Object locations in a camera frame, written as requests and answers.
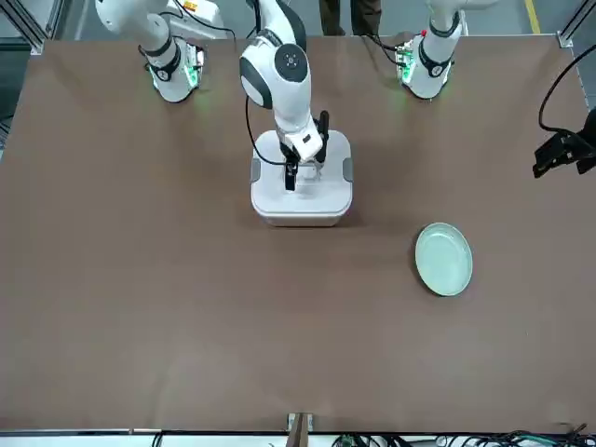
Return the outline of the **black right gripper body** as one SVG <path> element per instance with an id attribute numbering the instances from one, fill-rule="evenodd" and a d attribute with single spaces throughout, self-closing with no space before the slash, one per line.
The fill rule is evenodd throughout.
<path id="1" fill-rule="evenodd" d="M 284 147 L 282 153 L 297 163 L 317 162 L 323 164 L 327 157 L 330 114 L 322 110 L 318 117 L 311 116 L 299 130 L 278 128 L 278 138 Z"/>

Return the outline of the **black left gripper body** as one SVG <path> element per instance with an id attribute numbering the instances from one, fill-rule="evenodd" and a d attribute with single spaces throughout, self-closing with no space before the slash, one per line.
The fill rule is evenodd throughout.
<path id="1" fill-rule="evenodd" d="M 595 110 L 591 109 L 583 128 L 578 133 L 556 132 L 535 150 L 533 174 L 536 179 L 551 169 L 575 164 L 584 174 L 595 168 Z"/>

